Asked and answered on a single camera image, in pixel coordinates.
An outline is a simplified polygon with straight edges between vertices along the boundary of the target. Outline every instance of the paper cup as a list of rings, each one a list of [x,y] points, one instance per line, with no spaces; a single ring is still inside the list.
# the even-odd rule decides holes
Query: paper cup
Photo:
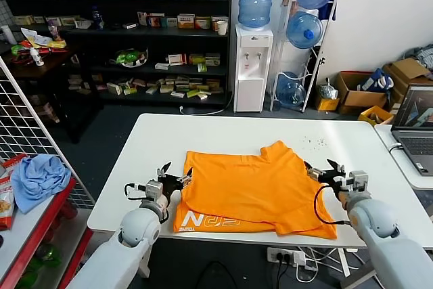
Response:
[[[225,35],[227,33],[227,22],[224,20],[219,20],[216,22],[216,27],[218,29],[218,35]]]

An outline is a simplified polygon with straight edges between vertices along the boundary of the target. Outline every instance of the gray floor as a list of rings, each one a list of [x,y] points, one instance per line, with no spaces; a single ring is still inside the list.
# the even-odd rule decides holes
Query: gray floor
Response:
[[[179,109],[150,106],[106,106],[95,117],[81,137],[80,143],[76,145],[69,142],[62,130],[50,129],[67,159],[95,199],[99,196],[137,117],[143,113],[179,114]],[[302,114],[285,109],[278,112],[265,110],[261,114],[234,114],[229,109],[219,115],[354,119],[351,116],[326,114],[316,110],[307,110]],[[418,192],[417,195],[424,206],[433,203],[432,195],[429,195],[428,192]],[[368,259],[366,252],[361,252],[361,255]],[[348,258],[352,266],[359,266],[358,260],[353,256]],[[239,289],[273,289],[275,287],[277,265],[266,262],[266,246],[159,239],[154,245],[150,258],[150,279],[143,280],[136,277],[129,288],[235,288],[227,272],[218,265],[210,267],[199,286],[195,287],[200,272],[210,261],[223,263],[233,274]],[[281,278],[280,288],[339,288],[341,278],[342,275],[337,271],[320,267],[319,275],[314,282],[301,284],[295,280],[294,269],[289,268]],[[359,288],[379,288],[379,286],[373,280],[369,280]]]

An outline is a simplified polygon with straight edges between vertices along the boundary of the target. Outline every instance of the snack bag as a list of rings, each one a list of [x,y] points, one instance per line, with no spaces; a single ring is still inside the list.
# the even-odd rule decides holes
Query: snack bag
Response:
[[[0,179],[0,230],[10,229],[12,226],[15,202],[10,175],[24,157],[27,157],[27,155],[20,154],[2,164],[7,174],[5,173],[6,176]]]
[[[14,193],[9,175],[0,179],[0,230],[10,229],[14,212]]]

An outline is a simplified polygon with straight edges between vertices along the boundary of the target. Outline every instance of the wire grid panel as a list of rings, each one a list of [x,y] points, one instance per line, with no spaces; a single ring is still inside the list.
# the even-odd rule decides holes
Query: wire grid panel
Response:
[[[95,201],[83,185],[41,119],[27,100],[11,72],[0,58],[0,159],[8,160],[18,154],[30,157],[37,154],[57,156],[69,168],[76,184],[69,201],[77,208],[92,209]]]

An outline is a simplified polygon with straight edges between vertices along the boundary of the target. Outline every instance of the dark shelving unit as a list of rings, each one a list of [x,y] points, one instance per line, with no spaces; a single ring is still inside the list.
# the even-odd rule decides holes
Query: dark shelving unit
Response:
[[[129,30],[119,28],[122,24],[138,22],[137,12],[165,13],[166,17],[177,17],[179,14],[195,14],[197,16],[228,16],[231,17],[231,0],[6,0],[13,15],[34,16],[75,16],[91,20],[91,8],[96,5],[102,14],[106,28],[96,30],[93,26],[87,30],[79,30],[74,26],[59,27],[60,34],[67,43],[78,42],[84,45],[84,60],[87,69],[93,74],[101,74],[104,82],[119,79],[124,76],[144,80],[164,78],[167,75],[182,74],[185,76],[200,76],[206,79],[219,79],[224,94],[212,94],[207,99],[198,97],[183,99],[170,94],[145,94],[145,89],[131,95],[114,95],[107,91],[100,92],[105,102],[118,104],[166,104],[166,105],[212,105],[224,106],[230,94],[229,45],[231,37],[229,30],[220,36],[213,30],[152,28],[138,26]],[[20,28],[37,31],[49,36],[48,27],[44,24],[28,26],[11,26],[14,32]],[[148,62],[138,68],[111,66],[109,60],[115,59],[115,53],[123,49],[135,48],[140,51],[148,49]],[[172,66],[168,70],[156,70],[155,63],[165,62],[169,54],[176,53],[220,53],[221,65],[209,66],[207,72],[198,72],[197,66]]]

